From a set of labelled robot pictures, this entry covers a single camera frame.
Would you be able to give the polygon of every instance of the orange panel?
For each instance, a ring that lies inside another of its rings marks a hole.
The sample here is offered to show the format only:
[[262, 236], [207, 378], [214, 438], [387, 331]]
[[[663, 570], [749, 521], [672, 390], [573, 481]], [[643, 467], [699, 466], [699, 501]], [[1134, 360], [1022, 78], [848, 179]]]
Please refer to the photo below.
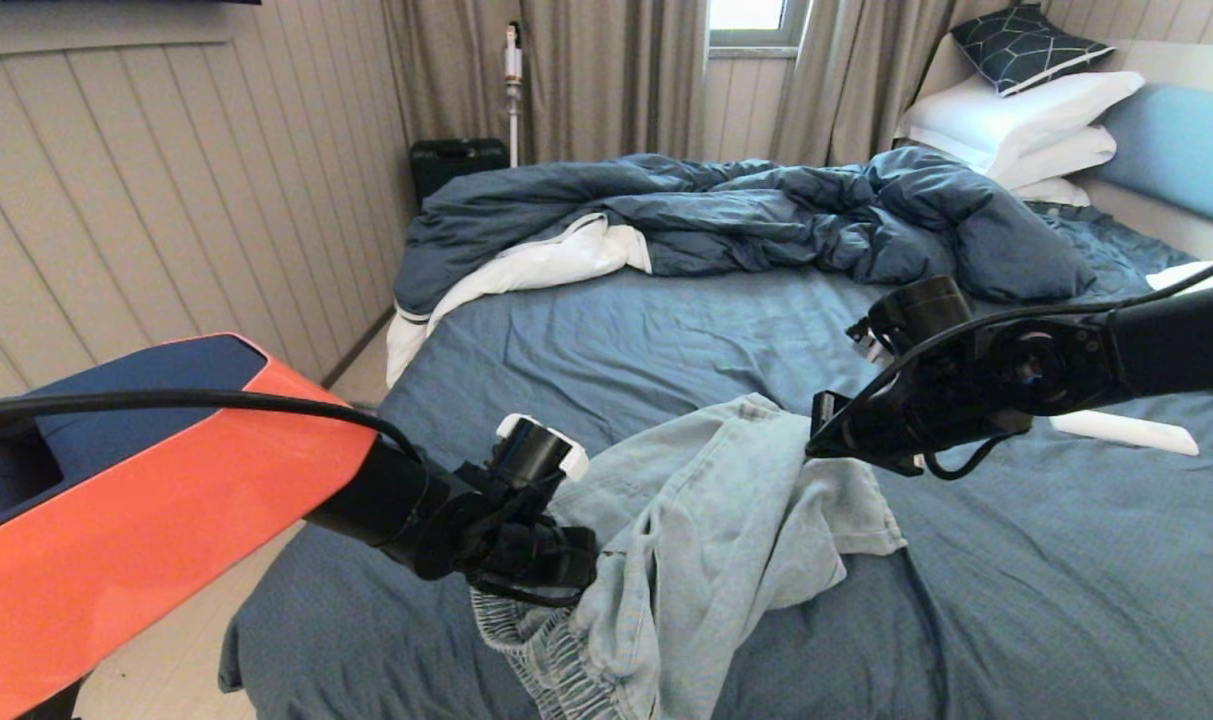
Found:
[[[344, 405], [272, 358], [245, 389]], [[1, 525], [0, 719], [75, 682], [334, 495], [374, 434], [220, 410]]]

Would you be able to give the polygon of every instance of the wood panel wall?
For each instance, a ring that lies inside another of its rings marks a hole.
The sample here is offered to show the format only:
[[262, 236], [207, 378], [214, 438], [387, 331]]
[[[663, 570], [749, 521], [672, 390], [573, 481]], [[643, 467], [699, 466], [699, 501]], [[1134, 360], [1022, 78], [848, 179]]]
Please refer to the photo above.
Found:
[[[980, 12], [986, 7], [976, 5]], [[1213, 0], [1042, 0], [1042, 12], [1066, 32], [1088, 38], [1213, 45]], [[708, 59], [706, 160], [770, 156], [792, 64], [792, 59]]]
[[224, 44], [0, 56], [0, 395], [217, 331], [320, 379], [391, 305], [381, 2], [227, 12]]

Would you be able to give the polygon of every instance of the light blue jeans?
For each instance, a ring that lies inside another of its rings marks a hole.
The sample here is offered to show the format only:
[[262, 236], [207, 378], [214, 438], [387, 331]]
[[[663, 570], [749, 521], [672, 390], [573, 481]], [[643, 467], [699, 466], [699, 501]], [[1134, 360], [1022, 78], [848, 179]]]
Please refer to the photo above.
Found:
[[545, 719], [710, 718], [763, 612], [845, 578], [843, 553], [904, 547], [871, 470], [810, 459], [810, 421], [761, 395], [672, 419], [602, 452], [551, 503], [605, 542], [579, 606], [473, 593]]

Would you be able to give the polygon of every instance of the geometric pattern pillow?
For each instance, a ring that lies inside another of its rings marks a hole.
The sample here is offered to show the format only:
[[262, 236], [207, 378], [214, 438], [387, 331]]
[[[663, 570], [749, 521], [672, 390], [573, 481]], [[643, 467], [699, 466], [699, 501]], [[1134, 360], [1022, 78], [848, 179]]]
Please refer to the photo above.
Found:
[[1112, 53], [1114, 47], [1069, 35], [1050, 24], [1040, 5], [1016, 5], [955, 27], [953, 40], [983, 76], [1007, 97], [1049, 82]]

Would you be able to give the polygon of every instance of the black suitcase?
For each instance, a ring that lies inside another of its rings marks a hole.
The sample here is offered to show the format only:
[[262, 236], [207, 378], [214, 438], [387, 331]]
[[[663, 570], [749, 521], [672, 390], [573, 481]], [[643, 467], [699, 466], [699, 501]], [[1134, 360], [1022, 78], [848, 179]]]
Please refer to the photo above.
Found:
[[509, 149], [492, 137], [477, 139], [422, 139], [410, 145], [410, 175], [415, 201], [442, 189], [454, 178], [509, 166]]

